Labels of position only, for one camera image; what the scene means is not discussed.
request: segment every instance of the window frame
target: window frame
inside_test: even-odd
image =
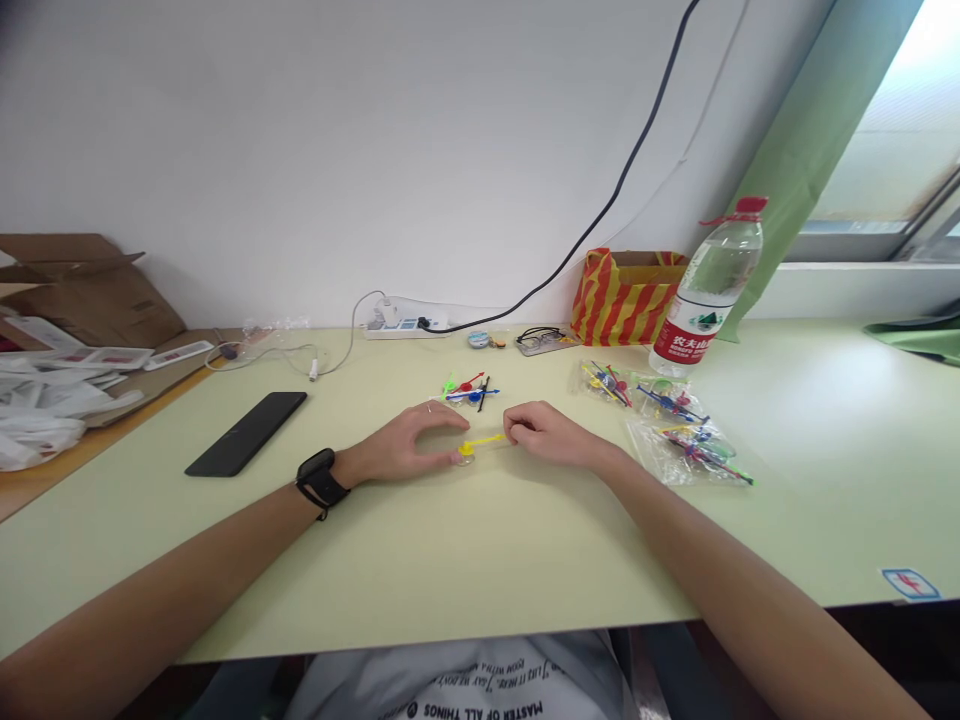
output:
[[[801,231],[787,262],[950,263],[929,255],[960,223],[960,167],[917,217],[897,233],[811,233]]]

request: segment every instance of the forearm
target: forearm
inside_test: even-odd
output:
[[[0,663],[0,716],[113,717],[317,514],[285,485],[94,598]]]
[[[926,717],[822,608],[625,453],[595,471],[781,717]]]

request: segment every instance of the paper bag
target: paper bag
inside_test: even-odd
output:
[[[649,345],[686,269],[679,253],[591,250],[570,327],[584,345]]]

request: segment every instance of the hand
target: hand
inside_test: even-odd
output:
[[[468,430],[470,423],[436,400],[409,407],[366,440],[338,452],[331,474],[349,490],[367,480],[409,480],[456,465],[463,459],[456,450],[417,454],[420,433],[442,426]]]
[[[550,403],[524,403],[503,413],[503,429],[510,442],[555,465],[597,470],[620,454],[620,448],[585,430]]]

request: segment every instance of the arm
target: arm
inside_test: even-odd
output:
[[[547,403],[504,414],[514,444],[594,472],[637,523],[651,552],[783,718],[926,718],[822,608],[640,467]]]
[[[436,402],[408,408],[337,453],[332,474],[351,489],[456,464],[456,452],[416,454],[420,432],[440,425],[469,427]],[[288,483],[83,605],[0,663],[0,717],[113,717],[312,527],[318,513]]]

